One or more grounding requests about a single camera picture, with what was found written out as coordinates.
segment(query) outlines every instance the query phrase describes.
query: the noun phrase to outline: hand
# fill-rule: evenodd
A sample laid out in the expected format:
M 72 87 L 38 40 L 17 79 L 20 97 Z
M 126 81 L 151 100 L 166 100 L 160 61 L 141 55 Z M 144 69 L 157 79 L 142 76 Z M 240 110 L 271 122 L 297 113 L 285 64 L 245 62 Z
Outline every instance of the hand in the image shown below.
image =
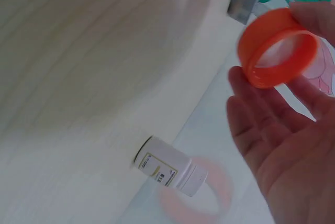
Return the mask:
M 295 18 L 335 45 L 335 7 L 296 3 Z M 229 72 L 231 134 L 277 224 L 335 223 L 335 98 L 304 77 L 287 84 L 316 121 L 294 111 L 275 88 L 257 89 L 240 67 Z

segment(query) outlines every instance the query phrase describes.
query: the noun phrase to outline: white bottle cap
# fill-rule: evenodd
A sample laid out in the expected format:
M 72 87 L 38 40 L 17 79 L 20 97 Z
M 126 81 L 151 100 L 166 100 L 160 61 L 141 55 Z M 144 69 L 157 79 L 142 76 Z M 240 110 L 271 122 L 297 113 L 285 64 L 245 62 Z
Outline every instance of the white bottle cap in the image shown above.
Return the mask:
M 192 164 L 190 172 L 185 178 L 185 183 L 178 188 L 182 193 L 192 197 L 198 192 L 202 184 L 205 182 L 207 175 L 208 172 L 205 169 Z

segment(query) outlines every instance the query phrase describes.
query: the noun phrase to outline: orange bottle cap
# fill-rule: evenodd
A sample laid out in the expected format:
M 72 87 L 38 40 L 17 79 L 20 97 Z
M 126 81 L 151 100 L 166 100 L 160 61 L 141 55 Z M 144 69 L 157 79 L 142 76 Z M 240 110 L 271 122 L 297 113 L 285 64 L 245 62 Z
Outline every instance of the orange bottle cap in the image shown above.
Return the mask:
M 294 45 L 289 55 L 278 63 L 283 54 L 276 52 L 272 66 L 264 67 L 261 60 L 285 40 Z M 269 88 L 299 76 L 315 58 L 318 47 L 318 37 L 303 28 L 288 8 L 280 8 L 265 13 L 246 28 L 237 52 L 249 82 L 257 88 Z

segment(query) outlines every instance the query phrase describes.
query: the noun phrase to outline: pill bottle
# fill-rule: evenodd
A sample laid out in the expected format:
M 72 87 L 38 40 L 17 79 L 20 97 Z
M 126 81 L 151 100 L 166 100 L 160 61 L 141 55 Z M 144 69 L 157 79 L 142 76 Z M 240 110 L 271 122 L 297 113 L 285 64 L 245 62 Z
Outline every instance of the pill bottle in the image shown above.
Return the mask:
M 152 136 L 135 158 L 135 166 L 158 183 L 192 197 L 205 182 L 208 172 L 183 152 Z

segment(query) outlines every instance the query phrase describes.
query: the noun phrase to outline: palm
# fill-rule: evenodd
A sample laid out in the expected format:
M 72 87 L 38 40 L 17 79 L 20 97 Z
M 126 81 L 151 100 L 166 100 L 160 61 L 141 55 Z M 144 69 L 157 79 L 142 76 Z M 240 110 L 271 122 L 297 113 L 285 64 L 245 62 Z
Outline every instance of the palm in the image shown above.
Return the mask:
M 288 84 L 318 119 L 314 122 L 274 88 L 252 87 L 241 68 L 233 68 L 229 79 L 235 93 L 227 102 L 231 132 L 276 222 L 327 223 L 314 213 L 335 203 L 334 99 L 303 77 Z

